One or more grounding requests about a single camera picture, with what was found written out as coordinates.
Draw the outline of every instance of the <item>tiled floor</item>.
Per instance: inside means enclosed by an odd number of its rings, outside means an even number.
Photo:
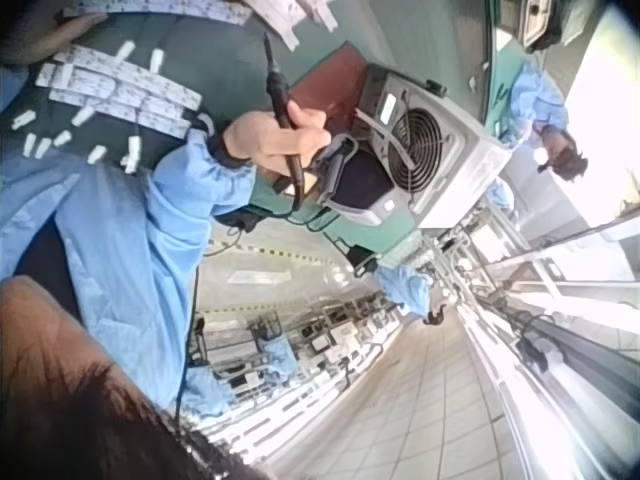
[[[523,478],[498,398],[464,335],[453,311],[441,327],[405,327],[363,383],[274,462],[278,478]]]

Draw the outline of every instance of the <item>fan grille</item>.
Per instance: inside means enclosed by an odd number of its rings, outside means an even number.
[[[442,132],[426,110],[414,108],[391,132],[409,154],[415,169],[409,170],[396,148],[389,144],[389,171],[396,185],[409,193],[424,190],[433,180],[442,159]]]

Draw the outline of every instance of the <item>white machine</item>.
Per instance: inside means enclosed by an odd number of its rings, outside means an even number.
[[[419,228],[451,228],[511,151],[434,85],[429,91],[371,66],[356,115],[370,127],[369,143],[395,186],[394,197],[406,202]]]

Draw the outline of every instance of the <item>hand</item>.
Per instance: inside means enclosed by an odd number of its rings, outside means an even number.
[[[280,128],[273,114],[267,112],[249,112],[237,118],[222,134],[229,154],[250,158],[259,166],[287,176],[285,155],[300,155],[302,167],[307,167],[315,153],[331,143],[331,134],[323,128],[327,115],[302,109],[294,101],[287,109],[297,130]]]
[[[74,18],[68,22],[55,26],[43,35],[37,32],[29,32],[23,38],[15,38],[10,46],[3,46],[0,50],[2,62],[15,65],[29,65],[39,62],[56,52],[66,48],[76,38],[87,33],[94,25],[105,21],[108,15],[105,13],[92,13]]]

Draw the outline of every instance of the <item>hair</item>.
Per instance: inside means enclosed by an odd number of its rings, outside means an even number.
[[[440,308],[438,309],[438,313],[436,313],[435,315],[433,314],[433,312],[429,312],[427,314],[427,318],[425,318],[422,323],[424,323],[425,325],[440,325],[442,324],[442,322],[444,321],[444,308],[446,305],[440,305]]]
[[[558,154],[553,164],[548,161],[544,165],[538,167],[538,173],[544,172],[547,168],[551,167],[553,173],[558,175],[566,182],[571,182],[577,177],[584,175],[589,166],[589,160],[582,156],[582,153],[578,153],[578,147],[575,139],[566,130],[555,129],[564,138],[566,138],[570,145]]]
[[[48,365],[45,385],[29,399],[16,393],[19,367],[0,386],[5,479],[267,479],[200,432],[179,429],[169,415],[133,398],[112,380],[110,366],[92,366],[70,384],[59,366]]]

